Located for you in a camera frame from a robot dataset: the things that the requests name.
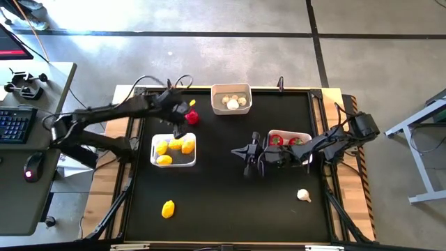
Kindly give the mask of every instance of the monitor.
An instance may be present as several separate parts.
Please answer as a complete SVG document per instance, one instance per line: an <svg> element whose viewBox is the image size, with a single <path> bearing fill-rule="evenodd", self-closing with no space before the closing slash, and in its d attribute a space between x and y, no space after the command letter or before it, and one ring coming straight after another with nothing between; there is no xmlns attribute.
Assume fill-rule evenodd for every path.
<svg viewBox="0 0 446 251"><path fill-rule="evenodd" d="M0 60L33 59L22 43L0 24Z"/></svg>

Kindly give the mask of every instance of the yellow and black tape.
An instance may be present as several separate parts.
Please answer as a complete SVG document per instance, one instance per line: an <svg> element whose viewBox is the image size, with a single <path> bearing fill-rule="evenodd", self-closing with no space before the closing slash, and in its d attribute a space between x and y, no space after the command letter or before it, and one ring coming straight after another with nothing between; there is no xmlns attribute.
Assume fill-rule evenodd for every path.
<svg viewBox="0 0 446 251"><path fill-rule="evenodd" d="M357 102L356 98L354 96L351 96L351 101L353 105L353 112L357 113ZM369 188L369 178L367 176L367 166L365 165L365 157L364 157L364 149L362 146L357 148L357 151L359 153L359 159L357 159L358 167L360 169L361 173L361 181L362 181L362 187L364 188L364 196L367 203L367 208L369 209L369 217L370 217L370 223L371 228L374 232L374 237L376 238L376 231L375 231L375 222L374 222L374 212L371 207L371 196L370 196L370 188Z"/></svg>

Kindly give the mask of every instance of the white tray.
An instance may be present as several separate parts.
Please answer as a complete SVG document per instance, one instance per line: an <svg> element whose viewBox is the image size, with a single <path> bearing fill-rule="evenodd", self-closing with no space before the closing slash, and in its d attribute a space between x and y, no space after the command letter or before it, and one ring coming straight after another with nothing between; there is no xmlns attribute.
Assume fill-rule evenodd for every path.
<svg viewBox="0 0 446 251"><path fill-rule="evenodd" d="M167 149L167 152L165 155L169 155L172 157L172 164L170 165L160 165L156 163L156 159L159 157L158 153L155 150L156 145L161 141L166 141L169 143L171 140L174 139L173 134L159 134L152 137L152 147L151 147L151 163L152 165L155 165L157 167L193 167L195 165L195 162L197 161L197 139L195 137L195 134L193 133L187 133L182 137L184 141L188 139L193 139L195 141L195 147L193 152L189 154L182 154L181 149L180 150L172 150Z"/></svg>

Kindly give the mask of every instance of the red pepper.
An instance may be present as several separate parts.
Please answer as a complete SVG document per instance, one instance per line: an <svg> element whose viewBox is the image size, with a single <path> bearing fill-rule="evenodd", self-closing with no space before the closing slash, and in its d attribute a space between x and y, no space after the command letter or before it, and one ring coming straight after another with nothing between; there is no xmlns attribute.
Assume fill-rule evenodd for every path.
<svg viewBox="0 0 446 251"><path fill-rule="evenodd" d="M301 140L299 137L294 137L293 139L290 139L290 141L288 142L288 145L300 145L300 144L304 144L304 141Z"/></svg>
<svg viewBox="0 0 446 251"><path fill-rule="evenodd" d="M198 123L198 121L200 119L198 117L198 113L194 109L192 109L188 114L186 114L185 118L190 125L194 125L194 124Z"/></svg>
<svg viewBox="0 0 446 251"><path fill-rule="evenodd" d="M283 144L284 144L284 138L280 137L280 135L270 136L270 146L281 146Z"/></svg>

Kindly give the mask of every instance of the computer mouse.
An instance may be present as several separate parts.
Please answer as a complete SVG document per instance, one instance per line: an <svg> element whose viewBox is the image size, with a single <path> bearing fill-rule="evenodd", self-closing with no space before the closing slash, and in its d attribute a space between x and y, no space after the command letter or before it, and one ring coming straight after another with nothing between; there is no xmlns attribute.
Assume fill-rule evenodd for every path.
<svg viewBox="0 0 446 251"><path fill-rule="evenodd" d="M35 152L28 157L23 168L23 177L26 182L37 182L43 174L43 160L44 154L42 152Z"/></svg>

